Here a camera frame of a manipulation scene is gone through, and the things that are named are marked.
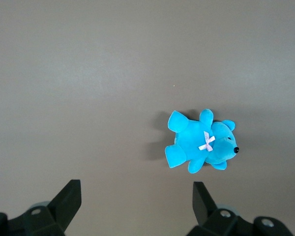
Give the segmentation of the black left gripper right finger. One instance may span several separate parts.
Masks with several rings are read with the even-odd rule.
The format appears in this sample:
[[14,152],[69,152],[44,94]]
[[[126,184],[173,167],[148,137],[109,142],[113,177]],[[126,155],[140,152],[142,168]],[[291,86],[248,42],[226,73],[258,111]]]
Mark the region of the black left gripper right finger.
[[192,207],[198,224],[189,236],[292,236],[281,221],[259,216],[252,223],[230,209],[218,207],[203,182],[193,183]]

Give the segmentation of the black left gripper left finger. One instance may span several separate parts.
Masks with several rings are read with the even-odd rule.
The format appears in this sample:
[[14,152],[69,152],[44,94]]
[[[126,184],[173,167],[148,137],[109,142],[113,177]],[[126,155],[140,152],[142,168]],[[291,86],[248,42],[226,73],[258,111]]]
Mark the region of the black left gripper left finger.
[[82,203],[81,181],[72,179],[45,206],[8,219],[0,212],[0,236],[63,236]]

